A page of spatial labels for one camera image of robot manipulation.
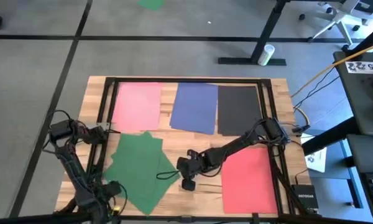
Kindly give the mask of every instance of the yellow cable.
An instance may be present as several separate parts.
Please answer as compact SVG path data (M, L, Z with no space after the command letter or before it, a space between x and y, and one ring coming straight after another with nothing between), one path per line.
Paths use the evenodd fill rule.
M351 56L349 56L349 57L346 57L346 58L344 58L344 59L342 59L342 60L340 60L340 61L338 61L338 62L336 62L336 63L334 63L334 64L331 64L331 65L329 65L327 68L325 68L324 70L322 70L320 73L318 73L317 75L315 75L310 81L308 81L306 84L304 84L296 93L294 93L293 95L292 95L292 97L294 97L295 95L297 95L299 92L301 92L305 87L307 87L313 80L315 80L316 78L318 78L320 75L322 75L325 71L327 71L327 70L329 70L329 69L331 69L331 68L333 68L333 67L335 67L335 66L337 66L337 65L339 65L339 64L341 64L341 63L343 63L343 62L346 62L346 61L348 61L349 59L351 59L351 58L354 58L354 57L357 57L357 56L359 56L359 55L361 55L361 54L363 54L363 53L365 53L365 52L367 52L368 50L372 50L373 49L373 46L372 47L368 47L368 48L366 48L366 49L364 49L364 50L361 50L360 52L358 52L358 53L354 53L353 55L351 55Z
M303 110L301 110L300 108L295 108L296 110L298 110L304 117L305 121L306 121L306 125L310 125L310 120L308 119L308 116L304 113Z

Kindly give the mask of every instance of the red paper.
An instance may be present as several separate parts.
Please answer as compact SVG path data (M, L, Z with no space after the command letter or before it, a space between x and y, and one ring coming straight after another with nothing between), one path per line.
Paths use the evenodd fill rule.
M116 130L156 130L161 96L162 85L159 83L121 83L112 118Z
M267 150L247 147L226 159L224 213L278 213Z

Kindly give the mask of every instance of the green object on floor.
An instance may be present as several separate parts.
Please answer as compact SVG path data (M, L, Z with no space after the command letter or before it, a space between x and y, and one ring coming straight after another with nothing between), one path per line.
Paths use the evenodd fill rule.
M162 152L162 140L149 132L140 136L121 134L117 151L111 156L113 163L104 173L108 181L117 180L127 190L129 201L149 215L167 189L179 178L157 180L158 172L175 170Z
M163 0L139 0L138 4L144 8L156 11L163 5Z

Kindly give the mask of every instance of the wooden table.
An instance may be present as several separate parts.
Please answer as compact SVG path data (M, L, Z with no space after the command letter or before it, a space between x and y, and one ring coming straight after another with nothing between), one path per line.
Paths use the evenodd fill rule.
M79 120L84 123L95 123L98 116L98 109L103 94L104 82L106 77L90 77L88 80L85 97L81 106ZM277 116L280 122L294 123L292 101L288 92L286 79L275 78L271 79L274 100L277 110ZM255 84L228 84L221 83L220 85L232 86L254 86ZM176 166L179 157L185 157L188 149L202 151L210 147L222 146L238 136L222 136L220 134L207 135L188 131L172 129L170 127L170 116L173 109L173 102L177 90L177 83L163 83L162 100L160 105L160 122L159 129L151 131L155 138L163 139L163 152L170 159L174 167ZM265 102L267 103L267 111L270 116L269 98L266 91ZM109 108L109 103L106 104L106 111ZM104 170L112 163L110 155L115 152L119 142L119 134L110 134L108 139L108 147ZM78 157L84 168L87 166L90 146L86 144L78 144L76 147ZM285 158L287 161L287 169L289 179L294 184L295 174L306 169L304 153L302 148L293 142L287 144L285 150ZM221 175L207 178L202 175L195 177L196 190L189 192L181 188L181 180L176 181L161 199L159 204L154 208L151 216L194 216L194 217L251 217L252 214L225 214L223 212L223 201L221 193ZM310 184L308 172L298 175L298 181L301 184ZM283 212L288 213L287 197L282 185L280 186L280 194L282 198ZM65 174L61 189L58 195L58 200L55 209L63 208L74 196L74 188ZM116 199L118 205L122 205L123 198ZM122 215L142 215L144 214L136 209L132 203L128 202ZM259 214L260 217L270 218L277 217L277 214Z

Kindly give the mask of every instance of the blue paper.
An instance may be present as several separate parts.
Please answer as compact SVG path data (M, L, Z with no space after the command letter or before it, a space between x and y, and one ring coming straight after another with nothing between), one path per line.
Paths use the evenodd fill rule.
M170 126L174 129L214 134L218 86L179 83Z

